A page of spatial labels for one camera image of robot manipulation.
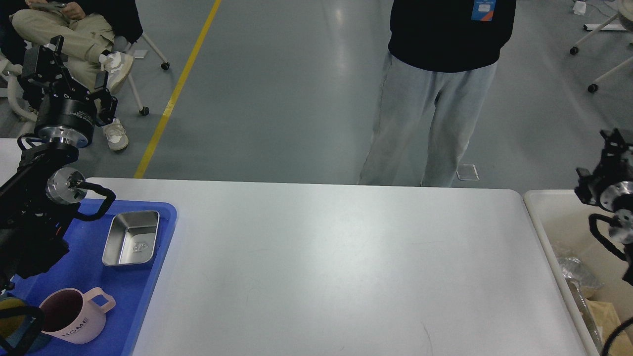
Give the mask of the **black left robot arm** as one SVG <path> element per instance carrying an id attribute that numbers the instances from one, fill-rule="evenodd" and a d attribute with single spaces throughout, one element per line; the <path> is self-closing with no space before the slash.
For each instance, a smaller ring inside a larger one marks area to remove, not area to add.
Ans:
<path id="1" fill-rule="evenodd" d="M 116 195 L 91 184 L 69 167 L 79 149 L 92 144 L 95 127 L 111 124 L 118 100 L 107 87 L 108 72 L 94 90 L 73 79 L 62 59 L 64 37 L 28 49 L 22 77 L 45 91 L 33 133 L 21 135 L 16 173 L 1 187 L 1 290 L 47 272 L 69 252 L 64 236 L 75 219 L 102 218 Z"/>

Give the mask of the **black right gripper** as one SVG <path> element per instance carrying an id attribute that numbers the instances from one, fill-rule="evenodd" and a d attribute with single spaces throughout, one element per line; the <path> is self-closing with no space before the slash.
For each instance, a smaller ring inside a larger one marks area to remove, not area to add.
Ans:
<path id="1" fill-rule="evenodd" d="M 600 165 L 593 172 L 578 167 L 577 198 L 586 205 L 609 212 L 631 210 L 633 131 L 629 129 L 600 130 L 604 139 Z"/>

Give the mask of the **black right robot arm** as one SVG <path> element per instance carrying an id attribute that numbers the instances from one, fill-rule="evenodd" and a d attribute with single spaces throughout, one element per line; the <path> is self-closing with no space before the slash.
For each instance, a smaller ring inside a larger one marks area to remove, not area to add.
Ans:
<path id="1" fill-rule="evenodd" d="M 610 253 L 627 263 L 622 281 L 633 283 L 633 138 L 631 130 L 601 130 L 604 148 L 595 169 L 576 168 L 574 193 L 586 205 L 613 216 L 590 214 L 592 236 Z"/>

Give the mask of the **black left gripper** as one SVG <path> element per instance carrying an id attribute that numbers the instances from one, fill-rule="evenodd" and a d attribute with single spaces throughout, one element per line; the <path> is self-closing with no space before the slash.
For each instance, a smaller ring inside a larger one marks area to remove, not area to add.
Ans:
<path id="1" fill-rule="evenodd" d="M 35 135 L 45 142 L 62 142 L 75 148 L 92 144 L 95 125 L 104 127 L 116 118 L 118 99 L 108 89 L 109 72 L 97 74 L 89 103 L 75 98 L 75 84 L 62 53 L 65 38 L 28 49 L 18 79 L 26 90 L 26 101 L 39 107 Z"/>

